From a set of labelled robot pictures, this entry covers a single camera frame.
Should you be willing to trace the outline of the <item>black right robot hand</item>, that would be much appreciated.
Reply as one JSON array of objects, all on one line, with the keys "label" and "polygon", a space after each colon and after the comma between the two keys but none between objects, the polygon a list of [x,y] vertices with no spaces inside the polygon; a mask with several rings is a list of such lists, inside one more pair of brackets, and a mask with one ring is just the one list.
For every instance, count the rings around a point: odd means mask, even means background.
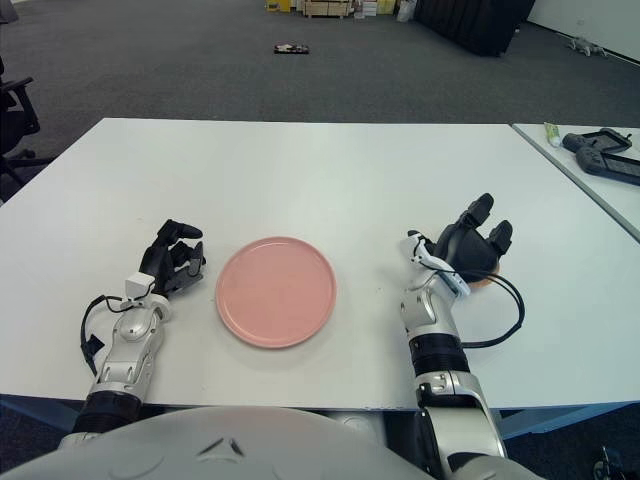
[{"label": "black right robot hand", "polygon": [[511,246],[513,227],[507,220],[495,226],[487,237],[478,232],[493,204],[491,194],[482,194],[443,230],[435,244],[433,255],[444,260],[467,282],[484,279],[485,272],[495,273],[500,258]]}]

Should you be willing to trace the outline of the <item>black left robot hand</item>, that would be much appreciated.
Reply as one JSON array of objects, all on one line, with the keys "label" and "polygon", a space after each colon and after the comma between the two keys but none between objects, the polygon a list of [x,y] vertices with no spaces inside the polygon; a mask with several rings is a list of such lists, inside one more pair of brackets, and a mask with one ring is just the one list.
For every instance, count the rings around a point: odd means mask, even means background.
[{"label": "black left robot hand", "polygon": [[154,278],[153,294],[168,298],[203,278],[202,237],[203,232],[192,225],[171,219],[162,225],[139,267],[141,273]]}]

